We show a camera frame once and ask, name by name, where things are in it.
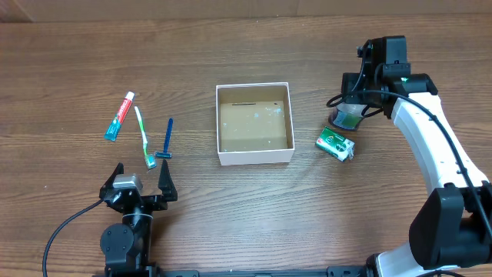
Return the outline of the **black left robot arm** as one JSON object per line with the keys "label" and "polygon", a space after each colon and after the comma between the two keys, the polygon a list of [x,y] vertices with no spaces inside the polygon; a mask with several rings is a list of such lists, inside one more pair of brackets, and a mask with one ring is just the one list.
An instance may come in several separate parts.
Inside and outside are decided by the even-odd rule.
{"label": "black left robot arm", "polygon": [[161,275],[160,267],[149,261],[153,213],[178,200],[167,161],[161,164],[158,188],[161,192],[157,195],[143,195],[139,176],[126,175],[121,163],[100,188],[99,198],[122,214],[121,222],[110,225],[101,235],[106,276]]}

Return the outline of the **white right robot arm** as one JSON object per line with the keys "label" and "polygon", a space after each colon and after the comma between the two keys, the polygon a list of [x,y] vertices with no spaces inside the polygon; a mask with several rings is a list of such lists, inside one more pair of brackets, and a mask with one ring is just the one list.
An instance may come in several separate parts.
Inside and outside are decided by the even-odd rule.
{"label": "white right robot arm", "polygon": [[428,193],[407,243],[373,255],[367,273],[418,276],[489,264],[491,183],[460,145],[430,76],[412,73],[402,35],[369,39],[357,55],[361,69],[343,75],[332,124],[355,130],[383,113],[406,138]]}

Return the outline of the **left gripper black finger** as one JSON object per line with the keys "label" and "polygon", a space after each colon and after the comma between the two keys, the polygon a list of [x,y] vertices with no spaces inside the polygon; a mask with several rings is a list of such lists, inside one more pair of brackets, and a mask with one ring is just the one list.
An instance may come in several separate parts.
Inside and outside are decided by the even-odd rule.
{"label": "left gripper black finger", "polygon": [[121,162],[119,162],[118,165],[116,166],[115,170],[110,175],[110,177],[107,179],[107,181],[104,183],[104,185],[101,187],[101,189],[112,188],[113,182],[114,182],[116,176],[123,174],[123,173],[124,173],[124,165]]}
{"label": "left gripper black finger", "polygon": [[178,193],[171,178],[168,162],[162,161],[161,171],[158,180],[158,188],[162,191],[165,201],[177,201]]}

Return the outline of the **clear soap pump bottle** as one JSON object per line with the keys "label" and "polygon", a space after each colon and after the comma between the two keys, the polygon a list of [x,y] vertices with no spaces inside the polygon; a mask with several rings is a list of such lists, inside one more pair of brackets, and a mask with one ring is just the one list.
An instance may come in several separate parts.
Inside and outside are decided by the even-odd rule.
{"label": "clear soap pump bottle", "polygon": [[338,128],[357,130],[364,116],[366,105],[341,103],[334,107],[329,122]]}

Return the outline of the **green soap bar package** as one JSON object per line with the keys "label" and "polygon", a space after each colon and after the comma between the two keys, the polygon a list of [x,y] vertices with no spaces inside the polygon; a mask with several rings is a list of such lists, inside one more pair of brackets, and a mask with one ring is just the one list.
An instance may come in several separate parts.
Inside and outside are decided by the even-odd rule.
{"label": "green soap bar package", "polygon": [[315,145],[341,162],[354,158],[354,142],[328,127],[324,127]]}

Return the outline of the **blue disposable razor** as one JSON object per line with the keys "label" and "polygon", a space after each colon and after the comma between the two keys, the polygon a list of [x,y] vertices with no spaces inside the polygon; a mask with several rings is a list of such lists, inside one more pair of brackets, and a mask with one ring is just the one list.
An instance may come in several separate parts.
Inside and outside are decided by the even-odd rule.
{"label": "blue disposable razor", "polygon": [[169,144],[170,144],[170,139],[171,139],[173,123],[174,123],[174,119],[170,118],[168,120],[168,126],[166,129],[165,141],[163,143],[163,149],[161,152],[155,152],[155,157],[157,157],[157,158],[160,158],[160,159],[171,159],[172,158],[172,154],[168,151],[168,149],[169,149]]}

